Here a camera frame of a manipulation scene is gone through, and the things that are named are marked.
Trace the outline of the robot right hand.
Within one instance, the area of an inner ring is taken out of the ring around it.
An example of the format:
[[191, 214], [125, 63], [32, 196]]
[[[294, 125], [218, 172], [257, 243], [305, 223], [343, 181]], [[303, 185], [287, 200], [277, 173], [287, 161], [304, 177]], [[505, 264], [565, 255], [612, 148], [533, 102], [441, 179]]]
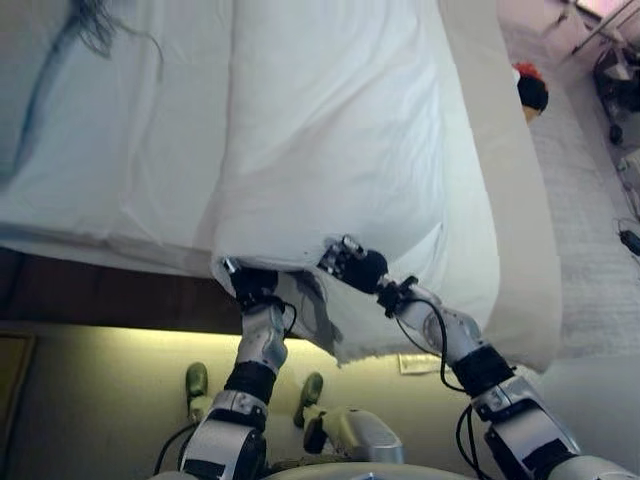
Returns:
[[349, 235], [331, 241], [317, 267], [359, 292], [373, 295], [388, 274], [386, 258], [367, 250]]

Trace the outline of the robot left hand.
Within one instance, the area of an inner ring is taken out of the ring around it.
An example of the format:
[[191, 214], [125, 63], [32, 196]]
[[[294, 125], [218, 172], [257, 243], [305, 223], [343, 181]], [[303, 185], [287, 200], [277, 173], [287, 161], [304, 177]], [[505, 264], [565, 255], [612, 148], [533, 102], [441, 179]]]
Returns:
[[274, 295], [278, 285], [276, 271], [242, 266], [231, 257], [223, 258], [221, 265], [230, 278], [234, 297], [243, 312], [279, 302]]

